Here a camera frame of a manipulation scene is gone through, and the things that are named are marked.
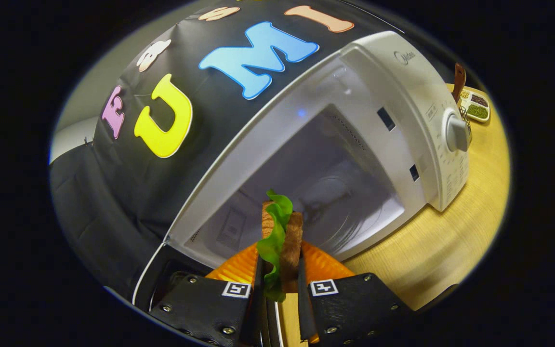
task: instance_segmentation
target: screw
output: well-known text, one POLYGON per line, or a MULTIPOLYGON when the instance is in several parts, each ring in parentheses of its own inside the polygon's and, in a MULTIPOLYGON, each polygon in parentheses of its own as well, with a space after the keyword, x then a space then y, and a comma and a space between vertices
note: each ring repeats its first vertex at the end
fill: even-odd
POLYGON ((235 334, 235 330, 231 327, 222 328, 223 334, 235 334))

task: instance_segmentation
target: wooden handle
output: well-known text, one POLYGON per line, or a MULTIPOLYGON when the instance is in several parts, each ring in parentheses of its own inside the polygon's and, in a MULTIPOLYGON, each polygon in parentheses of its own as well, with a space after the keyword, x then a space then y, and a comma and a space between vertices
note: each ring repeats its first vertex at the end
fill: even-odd
POLYGON ((451 93, 455 103, 460 100, 460 93, 462 92, 462 89, 464 89, 465 84, 466 71, 460 64, 455 63, 455 79, 453 81, 453 92, 451 93))

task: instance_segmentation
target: microwave knob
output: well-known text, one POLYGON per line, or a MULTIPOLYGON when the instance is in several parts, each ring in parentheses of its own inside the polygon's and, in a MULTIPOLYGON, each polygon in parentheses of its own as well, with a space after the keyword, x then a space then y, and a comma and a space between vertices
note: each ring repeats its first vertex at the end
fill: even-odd
POLYGON ((466 152, 472 141, 469 124, 458 117, 454 112, 447 118, 447 147, 451 152, 456 150, 466 152))

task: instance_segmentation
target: lettuce leaf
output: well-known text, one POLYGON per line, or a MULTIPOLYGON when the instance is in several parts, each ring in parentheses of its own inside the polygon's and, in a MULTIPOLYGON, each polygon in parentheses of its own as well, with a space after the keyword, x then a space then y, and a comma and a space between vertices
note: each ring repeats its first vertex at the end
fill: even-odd
POLYGON ((292 202, 284 195, 277 195, 273 189, 267 191, 267 196, 275 202, 265 209, 273 219, 273 230, 269 237, 257 242, 256 249, 264 261, 273 265, 273 270, 264 276, 264 296, 282 303, 286 299, 286 294, 282 291, 280 281, 279 257, 286 239, 288 221, 291 219, 292 202))

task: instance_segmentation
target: foam sticker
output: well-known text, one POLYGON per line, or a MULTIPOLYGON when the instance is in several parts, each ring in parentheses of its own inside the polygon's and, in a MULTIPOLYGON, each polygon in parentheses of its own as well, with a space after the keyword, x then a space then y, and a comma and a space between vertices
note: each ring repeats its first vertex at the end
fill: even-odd
POLYGON ((343 33, 344 31, 348 31, 355 26, 355 24, 353 24, 352 22, 348 22, 347 20, 337 19, 326 13, 322 13, 320 11, 312 9, 310 6, 293 7, 288 11, 284 12, 284 14, 300 15, 301 17, 311 19, 315 22, 323 24, 329 29, 329 31, 333 33, 343 33))
POLYGON ((213 11, 209 11, 201 15, 198 20, 207 20, 207 22, 211 22, 212 20, 222 19, 227 15, 238 12, 239 10, 240 8, 238 7, 220 7, 219 9, 214 9, 213 11))
POLYGON ((316 52, 320 46, 306 42, 273 27, 271 22, 261 22, 245 31, 251 47, 220 47, 214 49, 200 61, 198 68, 215 68, 222 71, 243 87, 243 97, 251 100, 262 93, 270 84, 271 76, 256 75, 246 66, 283 72, 284 63, 275 53, 279 49, 289 62, 300 62, 316 52))
POLYGON ((151 47, 147 48, 147 51, 145 51, 145 53, 143 53, 136 62, 136 66, 138 66, 138 72, 143 72, 147 70, 157 59, 159 53, 162 53, 169 44, 170 40, 157 41, 156 43, 152 44, 151 47))
POLYGON ((121 86, 116 86, 102 111, 102 119, 105 119, 106 123, 110 125, 115 139, 119 137, 119 131, 121 131, 121 125, 125 119, 125 114, 123 112, 119 113, 119 110, 123 108, 123 101, 118 96, 120 92, 121 86))
POLYGON ((181 146, 192 124, 192 103, 187 96, 170 82, 171 74, 167 73, 158 82, 151 98, 158 97, 172 108, 174 123, 167 131, 163 131, 151 118, 150 107, 145 106, 134 126, 134 136, 140 136, 147 147, 160 158, 172 156, 181 146))

